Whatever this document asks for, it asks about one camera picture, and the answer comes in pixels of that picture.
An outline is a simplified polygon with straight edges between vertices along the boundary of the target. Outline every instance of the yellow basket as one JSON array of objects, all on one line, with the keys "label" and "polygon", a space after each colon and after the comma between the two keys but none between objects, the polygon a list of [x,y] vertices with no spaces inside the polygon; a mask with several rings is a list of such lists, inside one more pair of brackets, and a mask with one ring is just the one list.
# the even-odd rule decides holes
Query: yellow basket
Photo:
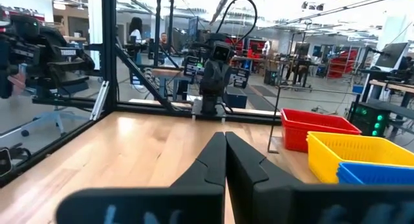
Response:
[{"label": "yellow basket", "polygon": [[414,153],[380,137],[308,132],[309,168],[323,183],[337,183],[340,162],[414,167]]}]

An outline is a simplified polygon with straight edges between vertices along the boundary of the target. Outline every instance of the red bin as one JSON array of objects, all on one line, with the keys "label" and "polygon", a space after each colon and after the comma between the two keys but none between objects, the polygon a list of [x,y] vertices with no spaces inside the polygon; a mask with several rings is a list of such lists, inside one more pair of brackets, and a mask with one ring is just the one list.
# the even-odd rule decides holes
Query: red bin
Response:
[{"label": "red bin", "polygon": [[361,131],[343,117],[282,109],[282,137],[288,150],[308,152],[308,131],[359,135]]}]

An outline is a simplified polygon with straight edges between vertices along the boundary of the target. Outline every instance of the floor mat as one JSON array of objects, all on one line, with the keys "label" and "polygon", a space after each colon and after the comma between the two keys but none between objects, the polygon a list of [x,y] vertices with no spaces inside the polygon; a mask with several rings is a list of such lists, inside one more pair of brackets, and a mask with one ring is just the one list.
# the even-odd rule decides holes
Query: floor mat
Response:
[{"label": "floor mat", "polygon": [[274,106],[270,104],[265,98],[256,94],[246,94],[247,100],[252,104],[254,109],[261,111],[274,111]]},{"label": "floor mat", "polygon": [[252,88],[250,88],[250,85],[247,85],[246,88],[243,89],[243,92],[246,95],[248,94],[256,95],[256,93],[252,90]]},{"label": "floor mat", "polygon": [[277,97],[275,93],[269,91],[266,87],[262,85],[252,85],[252,87],[259,91],[263,96]]}]

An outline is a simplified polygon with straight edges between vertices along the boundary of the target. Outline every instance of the blue bin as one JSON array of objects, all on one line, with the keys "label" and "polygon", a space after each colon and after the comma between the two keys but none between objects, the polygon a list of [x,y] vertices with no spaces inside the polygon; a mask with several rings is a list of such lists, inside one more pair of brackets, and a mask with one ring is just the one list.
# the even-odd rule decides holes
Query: blue bin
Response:
[{"label": "blue bin", "polygon": [[336,175],[341,184],[414,185],[414,168],[341,162]]},{"label": "blue bin", "polygon": [[362,94],[362,91],[364,91],[363,85],[353,85],[352,86],[352,92],[357,94]]}]

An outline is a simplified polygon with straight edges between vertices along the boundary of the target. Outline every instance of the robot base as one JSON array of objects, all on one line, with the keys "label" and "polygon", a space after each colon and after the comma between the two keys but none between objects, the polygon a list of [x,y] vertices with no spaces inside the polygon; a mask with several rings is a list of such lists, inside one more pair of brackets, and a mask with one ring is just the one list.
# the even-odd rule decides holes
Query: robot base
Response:
[{"label": "robot base", "polygon": [[201,113],[201,107],[202,107],[202,100],[199,100],[199,99],[194,100],[193,109],[191,111],[191,115],[192,115],[193,120],[195,120],[196,118],[206,119],[208,117],[208,119],[210,119],[210,120],[211,119],[221,120],[222,123],[224,123],[226,121],[226,111],[224,110],[222,105],[217,104],[215,106],[215,108],[217,110],[217,114],[211,115],[211,116]]}]

